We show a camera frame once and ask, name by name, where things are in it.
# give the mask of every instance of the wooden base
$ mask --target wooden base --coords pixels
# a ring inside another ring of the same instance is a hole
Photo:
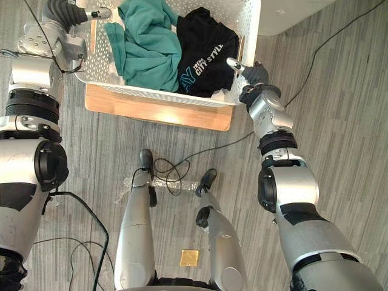
[[[233,106],[208,107],[160,101],[114,93],[93,84],[86,85],[85,107],[94,112],[220,131],[229,129],[233,113]]]

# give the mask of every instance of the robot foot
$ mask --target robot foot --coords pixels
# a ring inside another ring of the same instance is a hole
[[[217,177],[217,170],[216,169],[208,169],[206,171],[205,175],[201,178],[201,182],[197,189],[195,190],[195,195],[198,197],[202,196],[202,191],[207,192],[208,189],[212,186],[212,183]]]
[[[153,158],[152,152],[147,149],[140,151],[140,164],[144,171],[148,171],[153,177]]]

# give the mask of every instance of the white laundry basket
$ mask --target white laundry basket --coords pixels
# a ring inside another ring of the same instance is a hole
[[[123,0],[96,0],[93,6],[108,7],[112,11]],[[256,40],[260,17],[260,0],[166,0],[175,13],[185,16],[198,7],[210,10],[211,16],[222,22],[239,36],[239,58],[246,65],[253,65],[255,59]],[[99,85],[109,91],[136,95],[145,98],[180,102],[186,104],[222,107],[237,105],[238,96],[244,85],[242,77],[233,80],[231,91],[223,90],[224,94],[216,94],[211,98],[201,98],[165,91],[151,90],[123,85],[123,80],[117,75],[112,50],[104,30],[106,22],[115,22],[116,16],[80,25],[76,34],[86,39],[88,59],[84,63],[84,72],[77,77],[84,83]]]

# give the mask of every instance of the gray carpet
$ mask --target gray carpet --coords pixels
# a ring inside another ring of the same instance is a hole
[[[39,12],[42,0],[32,1]],[[298,90],[312,53],[328,36],[378,1],[338,0],[285,33],[259,37],[256,59],[268,69],[286,102]],[[22,1],[0,1],[1,47],[15,49],[22,25],[32,20]],[[0,114],[7,102],[10,60],[0,58]],[[318,210],[333,221],[388,290],[388,3],[331,40],[318,54],[309,82],[287,111],[295,118],[300,149],[320,186]],[[93,208],[110,233],[109,254],[116,244],[127,196],[124,180],[138,166],[143,148],[155,157],[181,158],[237,140],[252,130],[243,106],[235,109],[228,132],[136,121],[89,112],[84,85],[66,79],[60,126],[70,175],[60,190],[71,190]],[[252,290],[287,290],[290,275],[281,253],[273,216],[257,203],[261,158],[252,137],[229,148],[191,159],[192,168],[179,197],[160,185],[159,204],[152,209],[156,268],[159,276],[207,281],[207,236],[194,219],[198,199],[190,188],[209,168],[219,177],[213,192],[242,242]],[[82,207],[58,197],[42,217],[36,240],[69,236],[102,243],[103,235]],[[60,240],[34,246],[25,265],[26,290],[67,290],[70,254],[76,242]],[[91,247],[96,262],[100,249]],[[181,249],[199,249],[199,266],[180,267]],[[72,290],[90,290],[92,267],[85,250],[77,249]],[[104,263],[100,282],[113,290],[113,273]]]

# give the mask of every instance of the teal cloth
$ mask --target teal cloth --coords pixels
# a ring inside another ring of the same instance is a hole
[[[118,75],[126,85],[177,91],[182,50],[171,25],[178,15],[164,0],[126,0],[118,11],[125,31],[118,23],[105,25]]]

